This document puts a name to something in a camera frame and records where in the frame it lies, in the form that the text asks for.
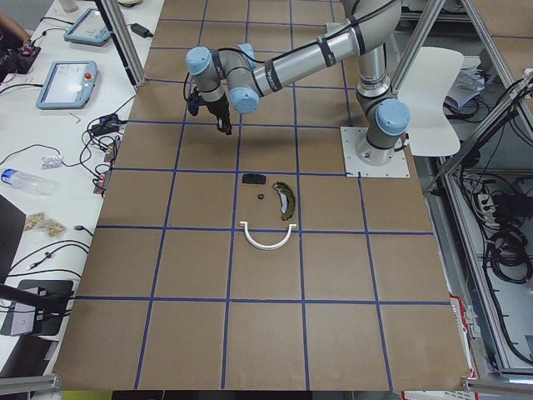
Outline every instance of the white chair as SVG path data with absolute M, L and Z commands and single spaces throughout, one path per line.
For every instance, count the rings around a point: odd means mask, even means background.
M 450 156 L 461 144 L 442 111 L 442 103 L 461 70 L 461 53 L 421 47 L 398 91 L 411 112 L 407 133 L 414 156 Z

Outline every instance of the brown table surface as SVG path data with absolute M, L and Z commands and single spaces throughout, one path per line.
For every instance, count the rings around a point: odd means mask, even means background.
M 365 123 L 356 59 L 234 112 L 230 137 L 207 110 L 186 115 L 189 48 L 251 42 L 265 59 L 341 19 L 329 1 L 165 3 L 55 366 L 65 389 L 460 387 L 411 157 L 410 179 L 345 177 L 339 127 Z M 276 181 L 296 194 L 289 222 Z M 240 221 L 264 243 L 297 230 L 265 252 Z

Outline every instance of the power adapter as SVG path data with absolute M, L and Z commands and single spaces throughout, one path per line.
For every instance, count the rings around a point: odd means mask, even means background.
M 118 132 L 120 127 L 114 121 L 107 121 L 102 123 L 95 123 L 91 126 L 91 134 L 97 138 L 99 136 L 107 135 L 109 133 Z
M 143 27 L 143 25 L 139 25 L 138 23 L 133 23 L 130 26 L 133 33 L 136 33 L 141 38 L 153 38 L 153 33 L 150 32 L 149 29 L 146 29 Z

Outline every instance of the curved metal part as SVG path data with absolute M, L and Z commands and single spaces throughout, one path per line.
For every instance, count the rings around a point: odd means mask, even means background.
M 248 242 L 255 248 L 258 248 L 260 250 L 276 250 L 283 246 L 285 243 L 289 241 L 289 238 L 291 237 L 292 229 L 296 229 L 295 223 L 290 223 L 289 228 L 286 231 L 285 237 L 278 243 L 275 244 L 260 244 L 259 242 L 256 242 L 250 233 L 248 232 L 248 222 L 247 221 L 241 221 L 240 225 L 244 227 L 244 236 L 246 236 Z
M 272 185 L 277 194 L 280 195 L 281 201 L 281 219 L 283 221 L 288 221 L 294 215 L 296 211 L 296 197 L 294 192 L 284 182 L 276 182 Z

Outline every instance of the white curved plastic part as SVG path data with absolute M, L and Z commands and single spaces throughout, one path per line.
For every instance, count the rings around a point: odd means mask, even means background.
M 241 221 L 240 225 L 244 227 L 244 236 L 247 237 L 248 242 L 250 242 L 250 244 L 253 247 L 259 248 L 261 250 L 276 250 L 277 248 L 280 248 L 281 246 L 283 246 L 285 243 L 288 242 L 289 237 L 291 236 L 292 229 L 296 229 L 295 223 L 289 223 L 289 229 L 287 230 L 285 237 L 280 242 L 276 244 L 260 244 L 256 242 L 255 240 L 253 240 L 252 236 L 250 236 L 250 233 L 248 232 L 247 221 Z

